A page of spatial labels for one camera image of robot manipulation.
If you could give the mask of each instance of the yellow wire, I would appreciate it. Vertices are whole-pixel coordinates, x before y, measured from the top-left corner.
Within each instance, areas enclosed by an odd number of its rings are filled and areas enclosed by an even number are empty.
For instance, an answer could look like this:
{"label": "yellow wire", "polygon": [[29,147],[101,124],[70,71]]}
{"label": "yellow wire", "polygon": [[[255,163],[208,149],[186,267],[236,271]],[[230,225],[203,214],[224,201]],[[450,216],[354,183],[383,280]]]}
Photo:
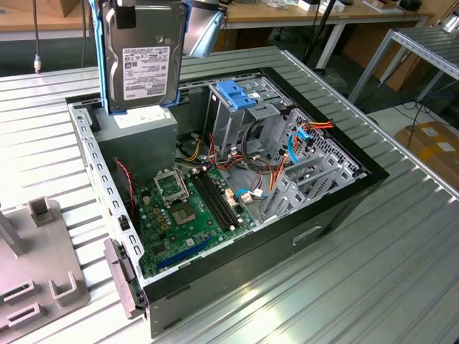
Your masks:
{"label": "yellow wire", "polygon": [[185,161],[193,161],[194,159],[196,159],[198,157],[198,154],[199,154],[199,144],[201,143],[201,140],[198,140],[197,144],[196,144],[196,149],[194,150],[194,154],[188,158],[188,159],[185,159]]}

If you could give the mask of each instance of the gray stand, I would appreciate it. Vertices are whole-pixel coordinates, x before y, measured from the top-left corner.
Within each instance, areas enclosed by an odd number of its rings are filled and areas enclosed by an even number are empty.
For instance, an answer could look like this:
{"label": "gray stand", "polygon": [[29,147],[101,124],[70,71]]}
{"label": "gray stand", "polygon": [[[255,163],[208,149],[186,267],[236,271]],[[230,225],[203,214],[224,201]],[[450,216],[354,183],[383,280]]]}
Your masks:
{"label": "gray stand", "polygon": [[86,304],[89,292],[59,204],[35,199],[0,211],[0,343]]}

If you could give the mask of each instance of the metal workbench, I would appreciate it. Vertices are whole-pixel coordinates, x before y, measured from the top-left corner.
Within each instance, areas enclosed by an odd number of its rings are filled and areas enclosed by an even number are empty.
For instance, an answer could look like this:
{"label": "metal workbench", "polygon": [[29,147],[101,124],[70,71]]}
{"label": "metal workbench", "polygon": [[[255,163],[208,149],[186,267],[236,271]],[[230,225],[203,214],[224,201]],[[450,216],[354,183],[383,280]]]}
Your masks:
{"label": "metal workbench", "polygon": [[[458,193],[288,52],[267,47],[186,59],[181,78],[267,66],[390,177],[338,231],[157,343],[453,343],[459,336]],[[148,323],[126,319],[104,261],[108,233],[64,101],[97,92],[97,70],[8,77],[0,90],[2,208],[36,196],[58,200],[91,294],[84,308],[18,343],[150,343]]]}
{"label": "metal workbench", "polygon": [[455,34],[444,32],[440,27],[391,29],[387,32],[386,37],[382,40],[381,45],[379,45],[378,50],[374,53],[352,90],[349,96],[351,102],[356,102],[392,42],[397,42],[402,47],[384,71],[380,78],[381,81],[386,80],[392,74],[408,50],[439,69],[438,73],[417,97],[417,101],[421,101],[430,92],[443,74],[448,74],[452,78],[459,80],[459,37]]}

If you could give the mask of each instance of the hard drive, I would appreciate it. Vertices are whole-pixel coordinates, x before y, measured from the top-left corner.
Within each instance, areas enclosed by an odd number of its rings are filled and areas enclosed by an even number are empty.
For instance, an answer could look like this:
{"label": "hard drive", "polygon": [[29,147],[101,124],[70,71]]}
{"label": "hard drive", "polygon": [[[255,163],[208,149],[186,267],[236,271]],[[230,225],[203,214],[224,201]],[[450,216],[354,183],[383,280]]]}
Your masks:
{"label": "hard drive", "polygon": [[100,1],[98,6],[108,112],[174,104],[189,11],[186,5],[137,0],[135,6],[118,6],[115,1]]}

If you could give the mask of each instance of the barcode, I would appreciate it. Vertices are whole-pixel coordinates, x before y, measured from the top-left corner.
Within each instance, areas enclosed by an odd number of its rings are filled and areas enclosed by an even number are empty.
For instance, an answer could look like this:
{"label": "barcode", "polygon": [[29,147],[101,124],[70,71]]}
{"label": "barcode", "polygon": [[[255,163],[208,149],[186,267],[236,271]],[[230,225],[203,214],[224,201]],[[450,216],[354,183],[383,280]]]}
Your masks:
{"label": "barcode", "polygon": [[144,86],[126,86],[126,91],[143,90]]}
{"label": "barcode", "polygon": [[151,91],[148,91],[146,94],[147,95],[162,95],[164,93],[164,90],[161,89],[161,90],[151,90]]}

